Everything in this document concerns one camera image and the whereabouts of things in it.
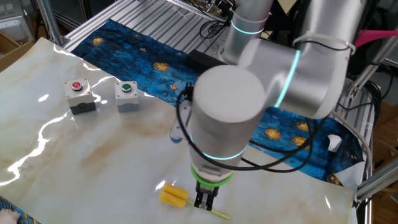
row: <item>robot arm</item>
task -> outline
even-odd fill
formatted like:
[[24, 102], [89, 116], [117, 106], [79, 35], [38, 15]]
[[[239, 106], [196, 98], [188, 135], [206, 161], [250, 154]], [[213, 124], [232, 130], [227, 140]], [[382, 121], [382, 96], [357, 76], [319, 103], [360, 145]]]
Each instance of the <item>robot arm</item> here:
[[[312, 0], [303, 22], [303, 36], [298, 38], [299, 48], [293, 49], [253, 39], [258, 34], [245, 31], [245, 23], [249, 23], [246, 28], [255, 29], [250, 19], [261, 21], [269, 11], [257, 10], [258, 4], [251, 4], [254, 2], [264, 7], [272, 3], [241, 1], [252, 10], [242, 5], [239, 10], [238, 5], [232, 19], [235, 25], [221, 54], [229, 63], [240, 56], [238, 66], [207, 70], [193, 91], [190, 139], [203, 155], [230, 166], [237, 166], [241, 160], [266, 108], [275, 106], [313, 119], [329, 114], [343, 89], [354, 50], [350, 43], [366, 4], [358, 0]], [[195, 206], [199, 207], [203, 194], [208, 194], [208, 202], [213, 201], [232, 171], [208, 162], [192, 147], [190, 154], [198, 181]]]

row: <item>marble table surface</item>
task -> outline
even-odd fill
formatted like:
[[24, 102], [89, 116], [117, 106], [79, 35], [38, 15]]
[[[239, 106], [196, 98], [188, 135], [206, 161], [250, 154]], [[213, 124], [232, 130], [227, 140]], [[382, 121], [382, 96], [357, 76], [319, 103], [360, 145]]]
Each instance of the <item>marble table surface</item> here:
[[[96, 111], [70, 112], [63, 83], [76, 78]], [[160, 202], [164, 183], [196, 196], [188, 146], [169, 138], [175, 110], [140, 91], [141, 110], [119, 114], [115, 82], [45, 39], [0, 73], [0, 195], [43, 224], [348, 223], [354, 191], [301, 172], [235, 172], [213, 205], [230, 221]], [[252, 147], [244, 157], [274, 161]]]

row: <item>blue light ring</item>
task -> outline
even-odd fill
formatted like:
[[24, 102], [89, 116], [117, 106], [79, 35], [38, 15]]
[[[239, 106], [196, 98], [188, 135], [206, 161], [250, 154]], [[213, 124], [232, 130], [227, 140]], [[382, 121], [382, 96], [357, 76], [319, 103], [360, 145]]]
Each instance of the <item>blue light ring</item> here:
[[287, 75], [285, 85], [284, 85], [284, 87], [283, 87], [283, 89], [282, 89], [282, 91], [281, 91], [281, 93], [279, 95], [278, 100], [276, 101], [276, 104], [275, 104], [276, 108], [278, 108], [280, 106], [280, 104], [282, 103], [282, 100], [284, 100], [284, 98], [285, 98], [287, 89], [289, 89], [290, 82], [293, 79], [294, 73], [295, 73], [296, 68], [297, 68], [297, 64], [299, 63], [299, 58], [300, 58], [300, 51], [296, 50], [296, 55], [294, 57], [294, 60], [293, 60], [292, 66], [290, 68], [289, 74]]
[[204, 152], [201, 152], [201, 153], [203, 153], [203, 155], [205, 155], [206, 157], [209, 157], [210, 159], [219, 160], [219, 161], [225, 161], [225, 160], [233, 159], [233, 158], [236, 158], [236, 157], [240, 156], [246, 150], [247, 146], [248, 145], [246, 145], [244, 147], [244, 149], [240, 153], [238, 153], [238, 154], [236, 154], [234, 156], [230, 156], [230, 157], [214, 157], [214, 156], [208, 155], [208, 154], [206, 154]]
[[243, 31], [243, 30], [237, 28], [232, 21], [231, 21], [231, 24], [237, 31], [240, 31], [240, 32], [242, 32], [244, 34], [259, 34], [259, 33], [261, 33], [264, 30], [264, 28], [262, 28], [260, 31], [257, 31], [257, 32], [246, 32], [246, 31]]

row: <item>green ring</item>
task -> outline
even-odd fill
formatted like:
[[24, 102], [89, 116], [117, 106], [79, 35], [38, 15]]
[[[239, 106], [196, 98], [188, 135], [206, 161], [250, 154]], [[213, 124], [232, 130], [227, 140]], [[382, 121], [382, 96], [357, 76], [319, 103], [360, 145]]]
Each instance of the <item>green ring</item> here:
[[229, 180], [231, 180], [232, 176], [234, 175], [234, 173], [232, 173], [231, 175], [229, 175], [229, 177], [227, 177], [225, 180], [221, 181], [221, 182], [217, 182], [217, 183], [209, 183], [207, 181], [202, 180], [198, 174], [195, 172], [193, 165], [191, 164], [191, 172], [193, 177], [202, 185], [206, 186], [206, 187], [219, 187], [221, 185], [226, 184]]

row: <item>white paper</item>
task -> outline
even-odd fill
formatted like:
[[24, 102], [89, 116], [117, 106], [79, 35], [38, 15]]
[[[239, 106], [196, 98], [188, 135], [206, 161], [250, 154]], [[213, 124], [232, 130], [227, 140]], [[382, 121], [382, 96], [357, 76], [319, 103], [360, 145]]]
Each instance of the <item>white paper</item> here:
[[357, 190], [358, 185], [361, 183], [364, 169], [365, 162], [359, 162], [343, 171], [336, 173], [335, 175], [344, 187]]
[[328, 137], [330, 140], [328, 150], [331, 152], [336, 152], [337, 149], [340, 147], [342, 141], [341, 138], [334, 134], [329, 134]]
[[0, 224], [17, 224], [19, 213], [2, 209], [0, 211]]
[[351, 216], [349, 217], [348, 224], [358, 224], [358, 219], [356, 218], [356, 210], [355, 210], [355, 208], [351, 209]]

